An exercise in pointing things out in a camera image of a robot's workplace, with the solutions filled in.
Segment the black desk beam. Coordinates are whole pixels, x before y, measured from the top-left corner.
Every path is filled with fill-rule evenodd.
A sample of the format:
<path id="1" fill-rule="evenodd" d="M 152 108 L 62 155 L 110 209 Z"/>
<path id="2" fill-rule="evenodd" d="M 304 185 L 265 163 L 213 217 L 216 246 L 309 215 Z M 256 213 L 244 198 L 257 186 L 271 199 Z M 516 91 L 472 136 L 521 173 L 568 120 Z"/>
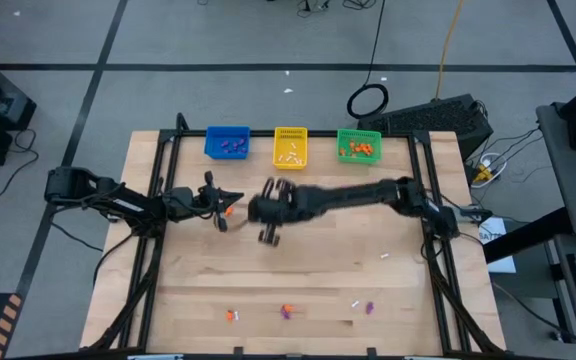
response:
<path id="1" fill-rule="evenodd" d="M 483 246 L 486 263 L 513 256 L 523 250 L 552 240 L 557 235 L 570 235 L 573 227 L 565 207 L 524 224 Z"/>

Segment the blue plastic basket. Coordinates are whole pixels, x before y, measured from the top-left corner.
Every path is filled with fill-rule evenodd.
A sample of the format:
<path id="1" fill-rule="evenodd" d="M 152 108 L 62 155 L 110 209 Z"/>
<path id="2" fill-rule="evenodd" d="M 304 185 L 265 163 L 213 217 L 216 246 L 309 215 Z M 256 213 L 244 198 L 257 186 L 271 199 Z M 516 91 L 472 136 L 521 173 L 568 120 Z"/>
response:
<path id="1" fill-rule="evenodd" d="M 232 152 L 233 142 L 245 139 L 243 145 L 236 148 L 246 147 L 246 152 Z M 210 126 L 206 129 L 204 153 L 215 160 L 239 160 L 246 159 L 249 152 L 250 128 L 247 126 Z M 229 142 L 229 146 L 221 147 L 224 141 Z M 224 153 L 223 149 L 229 148 L 229 153 Z"/>

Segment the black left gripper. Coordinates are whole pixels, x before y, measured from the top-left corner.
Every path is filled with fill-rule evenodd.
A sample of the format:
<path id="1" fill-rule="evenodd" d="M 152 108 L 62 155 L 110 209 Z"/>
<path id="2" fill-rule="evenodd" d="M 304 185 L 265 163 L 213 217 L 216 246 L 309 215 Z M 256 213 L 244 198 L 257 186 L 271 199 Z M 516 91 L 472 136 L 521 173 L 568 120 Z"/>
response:
<path id="1" fill-rule="evenodd" d="M 216 227 L 220 232 L 226 232 L 228 230 L 227 209 L 236 204 L 243 197 L 243 194 L 216 187 L 211 171 L 204 174 L 204 179 L 206 186 L 200 187 L 196 196 L 188 187 L 173 188 L 162 195 L 167 218 L 169 220 L 188 220 L 199 217 L 207 220 L 216 211 Z"/>

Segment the white paper sheet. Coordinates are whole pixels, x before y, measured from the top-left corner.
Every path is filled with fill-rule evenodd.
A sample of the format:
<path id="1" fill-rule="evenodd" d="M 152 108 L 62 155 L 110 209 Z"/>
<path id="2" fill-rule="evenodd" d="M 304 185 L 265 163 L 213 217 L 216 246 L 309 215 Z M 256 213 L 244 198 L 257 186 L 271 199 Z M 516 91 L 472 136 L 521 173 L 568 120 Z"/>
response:
<path id="1" fill-rule="evenodd" d="M 490 217 L 479 226 L 479 238 L 483 244 L 487 244 L 507 233 L 504 220 L 498 217 Z M 490 273 L 514 274 L 515 262 L 512 256 L 502 258 L 487 265 Z"/>

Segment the yellow plastic basket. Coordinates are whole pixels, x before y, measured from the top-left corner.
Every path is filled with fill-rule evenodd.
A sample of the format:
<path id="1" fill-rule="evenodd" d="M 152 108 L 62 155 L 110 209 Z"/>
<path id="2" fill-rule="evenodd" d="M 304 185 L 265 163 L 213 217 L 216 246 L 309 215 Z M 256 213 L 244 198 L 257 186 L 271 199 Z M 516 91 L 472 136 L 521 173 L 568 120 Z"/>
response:
<path id="1" fill-rule="evenodd" d="M 291 143 L 296 145 L 296 149 L 291 147 Z M 293 159 L 287 162 L 289 152 L 296 153 L 294 158 L 301 159 L 302 165 L 296 164 Z M 279 170 L 302 170 L 307 165 L 308 159 L 308 129 L 305 127 L 276 127 L 273 142 L 273 165 Z"/>

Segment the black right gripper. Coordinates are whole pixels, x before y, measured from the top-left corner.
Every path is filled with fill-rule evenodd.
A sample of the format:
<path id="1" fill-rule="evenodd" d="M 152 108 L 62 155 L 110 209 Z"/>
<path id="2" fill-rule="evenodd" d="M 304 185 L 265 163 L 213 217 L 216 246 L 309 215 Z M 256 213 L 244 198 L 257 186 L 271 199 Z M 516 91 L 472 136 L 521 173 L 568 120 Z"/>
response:
<path id="1" fill-rule="evenodd" d="M 269 196 L 274 191 L 280 195 L 278 198 Z M 259 242 L 277 246 L 280 236 L 276 225 L 306 222 L 318 216 L 318 188 L 293 187 L 288 179 L 270 177 L 262 194 L 249 201 L 247 211 L 249 222 L 266 225 L 259 233 Z"/>

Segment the green plastic basket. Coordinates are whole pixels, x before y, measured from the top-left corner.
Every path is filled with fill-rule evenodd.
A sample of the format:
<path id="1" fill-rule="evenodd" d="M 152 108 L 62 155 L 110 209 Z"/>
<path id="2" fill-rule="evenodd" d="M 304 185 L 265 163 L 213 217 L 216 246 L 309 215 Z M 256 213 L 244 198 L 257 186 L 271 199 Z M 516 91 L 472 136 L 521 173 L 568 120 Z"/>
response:
<path id="1" fill-rule="evenodd" d="M 356 152 L 357 157 L 351 157 L 354 149 L 349 147 L 349 142 L 354 142 L 355 147 L 360 147 L 361 144 L 366 144 L 366 146 L 371 145 L 374 151 L 373 156 L 368 156 L 367 151 L 361 151 Z M 340 162 L 367 165 L 376 164 L 381 160 L 381 145 L 382 137 L 379 132 L 352 129 L 339 129 L 337 131 L 337 158 Z M 339 155 L 340 148 L 345 149 L 345 156 Z"/>

